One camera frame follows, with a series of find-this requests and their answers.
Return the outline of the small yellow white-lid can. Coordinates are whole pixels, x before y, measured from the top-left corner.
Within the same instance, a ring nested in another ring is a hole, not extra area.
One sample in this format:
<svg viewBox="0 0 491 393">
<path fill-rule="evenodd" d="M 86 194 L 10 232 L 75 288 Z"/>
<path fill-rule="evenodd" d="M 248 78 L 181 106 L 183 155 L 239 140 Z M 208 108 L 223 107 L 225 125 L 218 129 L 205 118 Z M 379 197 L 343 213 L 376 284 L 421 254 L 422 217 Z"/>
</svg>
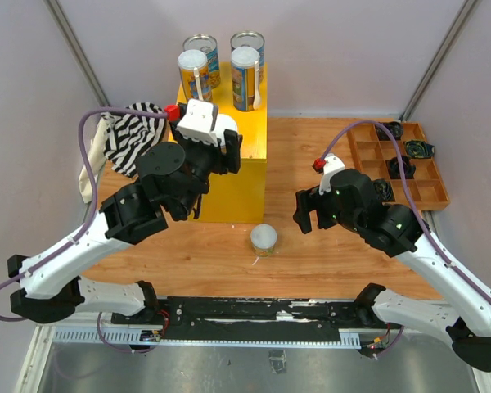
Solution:
<svg viewBox="0 0 491 393">
<path fill-rule="evenodd" d="M 236 121 L 230 115 L 218 114 L 215 120 L 214 134 L 216 135 L 218 146 L 220 147 L 222 153 L 227 150 L 224 137 L 224 132 L 226 130 L 229 130 L 232 136 L 238 135 L 238 126 Z"/>
</svg>

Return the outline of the yellow-green can clear lid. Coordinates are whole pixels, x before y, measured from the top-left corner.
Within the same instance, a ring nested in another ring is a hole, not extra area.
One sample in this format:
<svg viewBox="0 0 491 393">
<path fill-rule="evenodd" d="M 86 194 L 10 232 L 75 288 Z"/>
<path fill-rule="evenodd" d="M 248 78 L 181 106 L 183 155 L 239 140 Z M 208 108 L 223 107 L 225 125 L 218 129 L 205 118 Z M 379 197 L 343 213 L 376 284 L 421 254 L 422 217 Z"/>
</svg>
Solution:
<svg viewBox="0 0 491 393">
<path fill-rule="evenodd" d="M 258 257 L 270 256 L 277 243 L 277 231 L 268 224 L 256 225 L 250 233 L 250 241 Z"/>
</svg>

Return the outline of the purple-label can with spoon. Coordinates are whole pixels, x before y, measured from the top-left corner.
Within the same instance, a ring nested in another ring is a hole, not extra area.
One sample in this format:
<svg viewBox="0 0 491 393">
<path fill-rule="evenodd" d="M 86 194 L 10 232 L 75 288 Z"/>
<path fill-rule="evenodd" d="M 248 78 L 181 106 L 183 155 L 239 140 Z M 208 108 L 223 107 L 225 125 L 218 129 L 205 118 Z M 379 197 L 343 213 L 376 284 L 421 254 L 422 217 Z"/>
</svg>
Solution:
<svg viewBox="0 0 491 393">
<path fill-rule="evenodd" d="M 259 53 L 252 47 L 238 47 L 231 54 L 233 105 L 239 111 L 259 109 Z"/>
</svg>

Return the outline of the blue porridge can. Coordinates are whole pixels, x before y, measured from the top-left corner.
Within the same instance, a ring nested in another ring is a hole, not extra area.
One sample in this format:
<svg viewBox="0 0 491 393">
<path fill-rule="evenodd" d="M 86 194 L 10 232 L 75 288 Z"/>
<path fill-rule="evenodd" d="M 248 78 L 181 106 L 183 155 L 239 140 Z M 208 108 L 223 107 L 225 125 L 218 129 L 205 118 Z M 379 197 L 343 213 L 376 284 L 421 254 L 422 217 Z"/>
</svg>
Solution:
<svg viewBox="0 0 491 393">
<path fill-rule="evenodd" d="M 187 100 L 211 102 L 212 87 L 209 81 L 207 56 L 197 49 L 188 49 L 178 56 L 181 85 Z"/>
</svg>

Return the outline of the blue Progresso soup can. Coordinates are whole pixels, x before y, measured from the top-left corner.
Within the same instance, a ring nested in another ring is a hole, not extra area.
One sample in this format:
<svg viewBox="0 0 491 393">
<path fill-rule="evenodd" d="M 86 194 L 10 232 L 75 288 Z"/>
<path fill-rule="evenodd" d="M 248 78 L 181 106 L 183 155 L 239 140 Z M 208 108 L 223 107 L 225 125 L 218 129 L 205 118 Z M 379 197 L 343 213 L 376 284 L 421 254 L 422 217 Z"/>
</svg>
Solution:
<svg viewBox="0 0 491 393">
<path fill-rule="evenodd" d="M 238 47 L 252 47 L 259 53 L 259 82 L 264 80 L 264 46 L 265 39 L 259 32 L 253 30 L 243 30 L 236 32 L 230 38 L 231 51 Z"/>
<path fill-rule="evenodd" d="M 187 37 L 182 47 L 184 50 L 200 50 L 207 56 L 209 81 L 212 88 L 217 88 L 221 84 L 217 40 L 208 34 L 195 34 Z"/>
</svg>

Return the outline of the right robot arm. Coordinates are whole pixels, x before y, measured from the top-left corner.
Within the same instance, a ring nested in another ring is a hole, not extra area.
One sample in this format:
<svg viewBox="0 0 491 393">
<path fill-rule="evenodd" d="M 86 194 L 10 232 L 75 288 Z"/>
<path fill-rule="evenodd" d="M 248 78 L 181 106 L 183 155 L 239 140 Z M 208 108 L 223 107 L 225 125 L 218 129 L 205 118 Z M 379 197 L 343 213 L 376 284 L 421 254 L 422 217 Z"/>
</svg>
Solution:
<svg viewBox="0 0 491 393">
<path fill-rule="evenodd" d="M 354 317 L 365 328 L 396 323 L 450 346 L 471 367 L 491 372 L 491 289 L 463 266 L 404 205 L 381 201 L 372 181 L 356 169 L 326 174 L 319 186 L 295 194 L 293 220 L 302 233 L 337 224 L 359 235 L 370 247 L 394 257 L 421 275 L 448 307 L 413 300 L 375 283 L 359 293 Z"/>
</svg>

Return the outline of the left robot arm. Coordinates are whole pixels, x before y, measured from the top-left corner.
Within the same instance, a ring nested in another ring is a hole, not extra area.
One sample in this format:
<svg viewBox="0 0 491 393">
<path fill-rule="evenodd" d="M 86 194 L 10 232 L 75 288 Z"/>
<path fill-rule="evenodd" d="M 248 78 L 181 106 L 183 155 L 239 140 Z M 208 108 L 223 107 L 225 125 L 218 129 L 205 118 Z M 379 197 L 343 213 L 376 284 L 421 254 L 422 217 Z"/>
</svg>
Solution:
<svg viewBox="0 0 491 393">
<path fill-rule="evenodd" d="M 161 142 L 137 159 L 137 179 L 104 200 L 89 227 L 81 226 L 69 240 L 37 257 L 9 258 L 8 273 L 22 276 L 20 289 L 10 296 L 13 314 L 36 323 L 59 322 L 81 312 L 113 313 L 140 324 L 157 318 L 159 301 L 150 283 L 99 282 L 82 273 L 164 231 L 168 219 L 198 217 L 210 175 L 239 171 L 238 132 L 224 130 L 216 145 L 173 135 L 173 142 Z"/>
</svg>

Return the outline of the yellow wooden cabinet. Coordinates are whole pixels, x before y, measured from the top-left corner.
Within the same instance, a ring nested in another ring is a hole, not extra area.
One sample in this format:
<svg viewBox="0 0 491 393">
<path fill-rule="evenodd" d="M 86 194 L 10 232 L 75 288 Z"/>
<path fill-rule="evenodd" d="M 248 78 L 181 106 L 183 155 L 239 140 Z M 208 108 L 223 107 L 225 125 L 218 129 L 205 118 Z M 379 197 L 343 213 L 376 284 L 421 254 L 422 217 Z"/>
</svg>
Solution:
<svg viewBox="0 0 491 393">
<path fill-rule="evenodd" d="M 268 81 L 259 85 L 258 110 L 237 110 L 232 100 L 232 73 L 228 61 L 220 63 L 221 84 L 213 91 L 218 112 L 231 116 L 243 136 L 238 174 L 211 174 L 209 193 L 200 206 L 200 222 L 259 224 L 264 217 L 267 175 Z"/>
</svg>

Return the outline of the dark rolled sock lower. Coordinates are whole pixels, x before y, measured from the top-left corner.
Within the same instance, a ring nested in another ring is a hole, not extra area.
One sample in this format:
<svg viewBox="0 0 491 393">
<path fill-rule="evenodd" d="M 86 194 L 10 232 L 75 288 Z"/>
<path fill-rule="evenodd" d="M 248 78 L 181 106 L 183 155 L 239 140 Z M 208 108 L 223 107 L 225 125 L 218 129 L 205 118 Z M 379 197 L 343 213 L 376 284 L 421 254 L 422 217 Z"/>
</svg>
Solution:
<svg viewBox="0 0 491 393">
<path fill-rule="evenodd" d="M 375 188 L 377 196 L 383 202 L 394 201 L 394 192 L 390 182 L 383 178 L 379 178 L 372 181 L 373 187 Z"/>
</svg>

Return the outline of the black orange rolled sock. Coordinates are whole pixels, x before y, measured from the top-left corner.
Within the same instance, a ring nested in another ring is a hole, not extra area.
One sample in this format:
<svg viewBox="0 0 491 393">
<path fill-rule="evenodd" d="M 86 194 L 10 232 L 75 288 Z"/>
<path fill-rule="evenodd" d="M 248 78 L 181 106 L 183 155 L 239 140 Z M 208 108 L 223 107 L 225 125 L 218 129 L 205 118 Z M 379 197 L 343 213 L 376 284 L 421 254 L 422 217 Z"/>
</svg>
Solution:
<svg viewBox="0 0 491 393">
<path fill-rule="evenodd" d="M 411 162 L 407 156 L 401 156 L 403 174 L 405 179 L 414 179 L 416 172 L 416 166 Z M 400 179 L 399 158 L 394 157 L 386 162 L 386 167 L 391 179 Z"/>
</svg>

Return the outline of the black white striped cloth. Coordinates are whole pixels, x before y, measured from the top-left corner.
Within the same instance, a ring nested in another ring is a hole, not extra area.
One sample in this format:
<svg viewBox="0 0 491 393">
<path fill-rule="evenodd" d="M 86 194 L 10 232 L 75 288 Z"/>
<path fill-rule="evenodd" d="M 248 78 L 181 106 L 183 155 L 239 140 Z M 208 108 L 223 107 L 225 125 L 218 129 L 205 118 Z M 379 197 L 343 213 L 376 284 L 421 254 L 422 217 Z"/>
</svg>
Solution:
<svg viewBox="0 0 491 393">
<path fill-rule="evenodd" d="M 113 164 L 116 173 L 134 178 L 137 158 L 163 141 L 166 120 L 108 112 L 101 117 L 106 122 L 105 158 Z"/>
</svg>

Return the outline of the black rolled sock top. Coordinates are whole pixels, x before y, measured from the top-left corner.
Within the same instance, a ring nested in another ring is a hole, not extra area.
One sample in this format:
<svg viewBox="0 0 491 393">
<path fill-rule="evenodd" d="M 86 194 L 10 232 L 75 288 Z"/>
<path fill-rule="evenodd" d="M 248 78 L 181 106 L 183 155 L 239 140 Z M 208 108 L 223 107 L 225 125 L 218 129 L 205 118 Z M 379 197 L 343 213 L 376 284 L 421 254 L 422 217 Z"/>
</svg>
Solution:
<svg viewBox="0 0 491 393">
<path fill-rule="evenodd" d="M 403 136 L 403 126 L 401 125 L 400 122 L 398 121 L 381 122 L 381 124 L 390 131 L 390 134 L 393 136 L 394 140 L 400 140 L 401 137 Z M 379 140 L 381 141 L 390 140 L 389 135 L 383 129 L 379 128 L 378 126 L 376 126 L 375 129 Z"/>
</svg>

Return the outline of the green patterned rolled sock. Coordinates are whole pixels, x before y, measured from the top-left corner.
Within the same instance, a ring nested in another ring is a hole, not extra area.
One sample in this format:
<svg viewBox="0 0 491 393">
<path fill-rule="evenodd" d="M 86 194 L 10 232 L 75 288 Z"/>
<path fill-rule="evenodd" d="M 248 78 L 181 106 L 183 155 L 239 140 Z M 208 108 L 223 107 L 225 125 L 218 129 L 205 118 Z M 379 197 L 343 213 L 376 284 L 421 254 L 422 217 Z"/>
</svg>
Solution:
<svg viewBox="0 0 491 393">
<path fill-rule="evenodd" d="M 404 148 L 408 156 L 413 159 L 430 159 L 435 155 L 435 147 L 422 140 L 406 141 Z"/>
</svg>

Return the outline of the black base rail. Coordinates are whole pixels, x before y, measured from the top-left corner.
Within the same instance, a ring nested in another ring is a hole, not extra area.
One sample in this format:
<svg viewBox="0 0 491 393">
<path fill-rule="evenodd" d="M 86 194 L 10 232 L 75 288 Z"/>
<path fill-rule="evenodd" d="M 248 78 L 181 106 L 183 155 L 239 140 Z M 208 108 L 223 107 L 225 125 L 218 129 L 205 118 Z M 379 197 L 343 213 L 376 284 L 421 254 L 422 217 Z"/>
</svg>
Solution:
<svg viewBox="0 0 491 393">
<path fill-rule="evenodd" d="M 216 342 L 323 343 L 342 329 L 397 329 L 354 301 L 168 296 L 145 318 L 113 314 L 113 324 L 158 326 L 169 319 L 165 337 Z"/>
</svg>

